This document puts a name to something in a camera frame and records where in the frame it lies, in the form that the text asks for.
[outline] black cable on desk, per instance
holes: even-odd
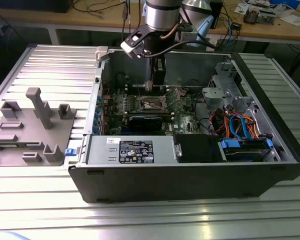
[[[118,4],[115,4],[115,5],[111,5],[111,6],[107,6],[107,7],[104,7],[104,8],[101,8],[101,9],[97,9],[97,10],[82,10],[82,9],[79,9],[76,7],[76,3],[79,2],[80,0],[76,0],[74,3],[73,3],[73,8],[79,12],[83,12],[83,13],[94,13],[94,12],[100,12],[100,11],[103,11],[103,10],[106,10],[106,9],[109,9],[109,8],[113,8],[113,7],[116,7],[116,6],[120,6],[122,4],[124,4],[125,2],[121,2],[121,3],[118,3]]]
[[[25,44],[29,44],[18,32],[15,28],[0,14],[0,18],[10,27],[12,30],[25,42]]]

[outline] workbench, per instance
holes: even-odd
[[[75,148],[82,142],[96,51],[91,46],[28,47],[0,86],[0,106],[13,100],[22,108],[33,108],[25,92],[40,87],[42,100],[52,108],[67,103],[77,109],[68,142],[69,148]],[[271,75],[274,66],[265,56],[249,56],[246,63],[254,74],[269,74],[260,83],[268,85],[267,93],[277,105],[286,101],[291,108],[298,106],[297,99],[291,101],[293,93],[273,95],[287,88],[283,78],[289,77],[280,80]],[[260,72],[260,66],[266,72]],[[299,123],[298,114],[286,113],[284,118]],[[64,166],[0,167],[0,231],[31,240],[300,239],[300,177],[280,182],[260,197],[89,204],[67,171],[75,161],[71,158]]]
[[[87,0],[88,4],[96,3],[95,0]],[[105,8],[114,4],[119,4],[120,0],[110,0],[100,5],[99,8]],[[284,43],[284,44],[300,44],[300,26],[294,26],[281,19],[276,19],[274,25],[271,24],[245,24],[242,14],[235,13],[235,5],[241,3],[240,0],[225,0],[225,7],[228,14],[234,22],[242,24],[242,29],[238,40],[267,42],[267,43]],[[139,10],[138,4],[131,4],[131,28],[138,26]],[[76,4],[81,10],[86,10],[85,1],[81,0]],[[95,16],[87,12],[80,12],[71,8],[67,13],[55,13],[45,11],[32,10],[13,10],[0,9],[0,14],[13,26],[44,28],[48,30],[51,43],[59,45],[58,29],[82,30],[82,31],[100,31],[100,32],[118,32],[122,31],[123,5],[115,6],[103,11],[103,14]],[[6,23],[0,18],[0,25]],[[125,24],[125,32],[129,30],[128,21]],[[216,29],[210,29],[207,38],[219,39],[227,34],[222,21],[219,21]]]

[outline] wire bundle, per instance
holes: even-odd
[[[238,121],[237,129],[234,129],[234,121]],[[257,123],[251,117],[242,115],[238,112],[223,112],[223,125],[215,132],[225,138],[234,138],[242,140],[238,132],[242,129],[243,135],[246,139],[259,139]]]

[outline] slotted metal surface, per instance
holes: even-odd
[[[240,54],[286,125],[300,143],[300,89],[280,65],[263,54]],[[247,86],[242,85],[251,96]]]
[[[7,77],[8,83],[0,95],[0,107],[4,101],[14,100],[23,109],[33,108],[32,102],[26,98],[26,91],[30,87],[39,87],[41,99],[48,101],[51,108],[70,104],[71,108],[77,109],[68,147],[79,147],[97,69],[93,57],[96,51],[96,47],[74,46],[38,45],[28,48],[24,57],[20,58],[19,65],[12,70],[14,74]],[[64,58],[74,56],[76,59],[67,65]],[[86,61],[91,63],[85,63],[83,67],[82,62]]]
[[[60,79],[54,84],[63,81],[69,80]],[[80,81],[89,82],[75,79],[74,87],[91,86],[80,85]],[[36,85],[32,81],[16,82],[20,83],[20,79],[9,86],[12,93],[22,92],[15,86]],[[48,83],[44,78],[38,81],[40,86],[50,86]],[[57,93],[64,93],[60,92],[61,86],[70,85],[54,86],[59,86]],[[60,98],[50,102],[57,105],[62,101]],[[18,102],[22,108],[32,107],[27,100]],[[81,107],[76,120],[84,124],[88,103],[70,104]],[[288,109],[285,116],[294,119],[298,111]],[[72,129],[73,135],[81,133],[80,127]],[[300,139],[300,132],[295,134]],[[81,140],[71,140],[69,145],[75,146],[78,141]],[[0,167],[0,230],[17,232],[32,240],[299,240],[300,177],[280,182],[258,198],[88,204],[62,167]]]

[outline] metal bracket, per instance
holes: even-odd
[[[108,47],[107,46],[98,46],[95,52],[95,59],[97,62],[109,59]]]

